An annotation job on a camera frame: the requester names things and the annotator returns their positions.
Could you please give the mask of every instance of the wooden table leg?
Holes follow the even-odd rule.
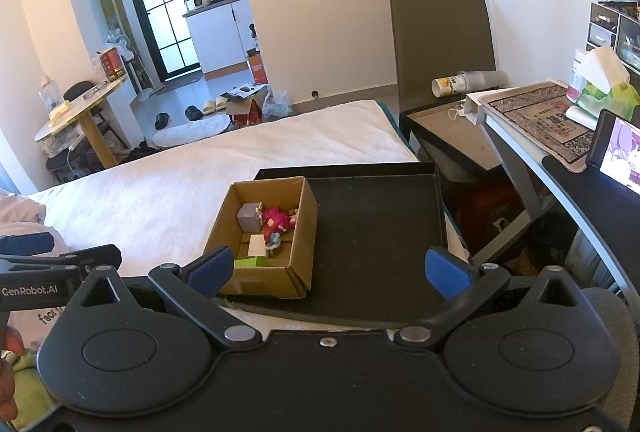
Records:
[[[102,163],[102,166],[105,168],[112,168],[118,165],[115,156],[109,149],[107,142],[104,141],[104,136],[100,133],[98,126],[95,125],[94,117],[91,115],[91,112],[84,112],[79,118],[78,122],[80,122],[80,126],[82,130],[84,130],[84,134],[86,135],[89,143],[94,148],[95,153]]]

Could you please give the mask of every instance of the smartphone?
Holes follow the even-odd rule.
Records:
[[[640,196],[640,128],[601,111],[587,165]]]

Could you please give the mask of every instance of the baseboard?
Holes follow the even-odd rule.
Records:
[[[239,64],[233,64],[232,66],[223,67],[222,69],[216,69],[215,71],[209,71],[204,73],[205,80],[213,80],[214,78],[220,78],[220,76],[232,75],[240,71],[248,69],[249,66],[246,62],[240,62]]]
[[[308,100],[293,104],[293,110],[296,114],[304,114],[313,110],[333,107],[334,105],[348,104],[349,102],[357,102],[358,100],[376,100],[385,96],[395,96],[398,94],[398,85],[389,84],[388,86],[378,86],[369,89],[360,89],[359,91],[344,92],[342,94],[334,94],[317,100]]]

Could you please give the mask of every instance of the round table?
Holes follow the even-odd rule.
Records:
[[[38,131],[34,140],[37,142],[42,141],[49,136],[55,136],[61,130],[77,121],[80,123],[84,134],[89,140],[89,144],[91,144],[92,148],[95,150],[102,166],[105,168],[115,167],[118,162],[109,149],[107,142],[104,140],[104,136],[102,136],[98,126],[95,124],[94,117],[91,115],[91,109],[100,104],[100,102],[109,94],[119,88],[125,80],[126,78],[121,78],[111,82],[104,88],[99,89],[89,98],[85,99],[84,96],[79,96],[71,102],[69,110],[56,120],[55,125],[50,126],[49,123],[47,123],[47,125]]]

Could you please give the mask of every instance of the black slipper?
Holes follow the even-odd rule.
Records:
[[[184,111],[184,115],[190,122],[197,122],[200,118],[202,118],[202,111],[195,105],[190,105],[189,107],[187,107],[187,110]]]
[[[160,112],[156,116],[156,130],[164,129],[169,123],[169,115],[166,112]]]

